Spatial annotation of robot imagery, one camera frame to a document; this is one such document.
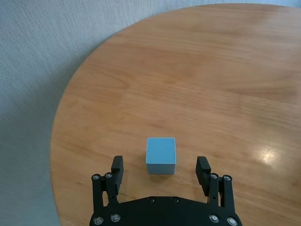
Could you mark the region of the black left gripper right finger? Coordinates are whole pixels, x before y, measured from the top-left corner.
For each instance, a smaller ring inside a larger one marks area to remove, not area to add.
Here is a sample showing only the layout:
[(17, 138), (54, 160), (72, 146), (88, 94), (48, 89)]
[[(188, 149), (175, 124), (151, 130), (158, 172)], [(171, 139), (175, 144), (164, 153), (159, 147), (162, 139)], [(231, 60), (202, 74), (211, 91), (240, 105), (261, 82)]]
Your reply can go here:
[(234, 209), (234, 196), (232, 187), (232, 177), (223, 175), (220, 177), (211, 172), (211, 167), (206, 157), (198, 156), (196, 162), (196, 175), (203, 193), (207, 197), (207, 203), (212, 206), (219, 206), (219, 196), (221, 207)]

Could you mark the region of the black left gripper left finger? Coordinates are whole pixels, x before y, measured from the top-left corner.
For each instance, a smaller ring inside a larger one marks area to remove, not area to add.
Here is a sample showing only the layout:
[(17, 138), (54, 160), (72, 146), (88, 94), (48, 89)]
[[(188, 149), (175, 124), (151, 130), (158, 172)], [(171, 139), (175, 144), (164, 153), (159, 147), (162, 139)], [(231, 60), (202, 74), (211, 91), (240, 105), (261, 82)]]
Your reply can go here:
[(108, 206), (118, 204), (117, 196), (124, 173), (123, 156), (115, 156), (111, 166), (111, 172), (104, 176), (94, 174), (92, 179), (93, 208), (101, 209), (103, 205), (103, 192), (107, 193)]

